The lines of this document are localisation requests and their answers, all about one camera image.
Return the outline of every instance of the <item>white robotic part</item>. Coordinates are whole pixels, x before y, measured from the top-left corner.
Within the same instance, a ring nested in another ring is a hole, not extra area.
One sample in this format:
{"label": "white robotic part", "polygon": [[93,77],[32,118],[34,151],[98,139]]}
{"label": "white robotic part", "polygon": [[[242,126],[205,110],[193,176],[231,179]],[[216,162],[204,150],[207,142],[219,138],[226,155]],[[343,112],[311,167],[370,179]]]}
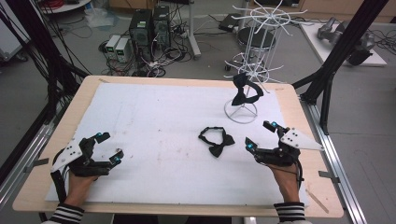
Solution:
{"label": "white robotic part", "polygon": [[64,149],[64,151],[58,156],[56,162],[50,169],[50,172],[53,173],[60,170],[62,167],[66,166],[80,156],[82,156],[82,152],[79,148],[78,142],[72,140]]}
{"label": "white robotic part", "polygon": [[291,147],[323,151],[324,147],[295,128],[291,128],[280,141]]}

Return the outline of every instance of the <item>robotic hand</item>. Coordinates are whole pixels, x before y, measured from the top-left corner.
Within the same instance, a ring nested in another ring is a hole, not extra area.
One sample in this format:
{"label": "robotic hand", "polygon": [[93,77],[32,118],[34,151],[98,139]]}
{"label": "robotic hand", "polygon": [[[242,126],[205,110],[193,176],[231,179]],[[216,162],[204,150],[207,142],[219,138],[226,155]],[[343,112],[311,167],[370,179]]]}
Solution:
{"label": "robotic hand", "polygon": [[292,128],[284,128],[276,122],[265,121],[262,125],[271,132],[276,132],[279,137],[278,147],[274,149],[258,148],[249,138],[246,138],[246,150],[250,152],[257,163],[272,164],[280,167],[291,166],[294,163],[298,167],[299,187],[303,181],[303,167],[299,161],[300,148],[323,150],[323,146],[307,137],[302,132]]}
{"label": "robotic hand", "polygon": [[123,152],[120,148],[115,150],[109,161],[94,161],[92,159],[95,142],[100,144],[109,137],[109,133],[98,133],[90,138],[83,138],[78,145],[73,139],[66,148],[58,152],[53,160],[51,177],[58,193],[59,202],[63,203],[66,199],[64,179],[67,167],[76,176],[97,176],[108,175],[111,169],[121,163]]}

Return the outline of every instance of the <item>human arm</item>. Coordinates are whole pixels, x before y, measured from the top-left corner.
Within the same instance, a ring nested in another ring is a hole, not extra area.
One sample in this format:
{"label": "human arm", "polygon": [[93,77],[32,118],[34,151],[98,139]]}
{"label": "human arm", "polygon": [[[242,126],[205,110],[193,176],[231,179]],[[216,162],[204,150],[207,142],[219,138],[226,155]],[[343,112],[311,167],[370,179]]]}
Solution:
{"label": "human arm", "polygon": [[311,222],[305,220],[304,204],[300,202],[296,165],[288,167],[268,165],[268,167],[273,172],[283,197],[283,203],[274,204],[279,223],[310,224]]}
{"label": "human arm", "polygon": [[64,203],[59,203],[49,221],[43,224],[77,224],[81,221],[84,210],[80,207],[88,197],[90,186],[97,176],[80,177],[69,172],[69,191]]}

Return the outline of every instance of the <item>human hand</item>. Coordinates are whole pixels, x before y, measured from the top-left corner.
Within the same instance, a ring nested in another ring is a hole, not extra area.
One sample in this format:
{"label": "human hand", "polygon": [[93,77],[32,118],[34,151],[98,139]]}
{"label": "human hand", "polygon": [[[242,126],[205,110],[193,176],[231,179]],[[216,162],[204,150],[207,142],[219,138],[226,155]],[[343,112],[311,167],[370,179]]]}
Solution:
{"label": "human hand", "polygon": [[69,191],[64,203],[81,207],[88,197],[88,192],[93,181],[98,176],[81,177],[76,176],[73,172],[69,172]]}
{"label": "human hand", "polygon": [[297,183],[297,167],[295,164],[280,167],[272,164],[267,165],[274,174],[276,183],[285,203],[297,203],[300,201]]}

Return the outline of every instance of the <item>black bow tie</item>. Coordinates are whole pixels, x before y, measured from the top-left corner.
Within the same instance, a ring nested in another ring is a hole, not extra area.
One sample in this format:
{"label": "black bow tie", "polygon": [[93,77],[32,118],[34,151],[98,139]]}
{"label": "black bow tie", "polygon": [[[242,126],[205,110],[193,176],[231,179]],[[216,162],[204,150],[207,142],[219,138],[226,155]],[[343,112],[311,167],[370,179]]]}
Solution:
{"label": "black bow tie", "polygon": [[[258,101],[261,96],[264,96],[264,92],[262,92],[262,88],[260,88],[254,82],[248,80],[248,76],[246,73],[241,73],[233,77],[233,84],[236,88],[238,88],[238,93],[233,98],[232,105],[242,105],[242,104],[253,104]],[[244,86],[249,85],[249,87],[253,88],[257,94],[251,97],[246,97],[244,94]]]}
{"label": "black bow tie", "polygon": [[[203,136],[203,134],[209,129],[222,130],[223,141],[222,141],[221,144],[216,144],[216,143],[207,141],[207,139]],[[203,131],[201,131],[201,134],[198,137],[200,139],[202,139],[204,142],[208,143],[210,146],[212,146],[212,147],[209,148],[209,151],[216,158],[218,158],[220,156],[220,154],[221,154],[222,150],[224,149],[224,147],[230,146],[230,145],[235,143],[235,141],[233,140],[233,137],[230,136],[229,134],[227,134],[225,132],[224,128],[222,128],[222,127],[212,127],[212,128],[207,127]]]}

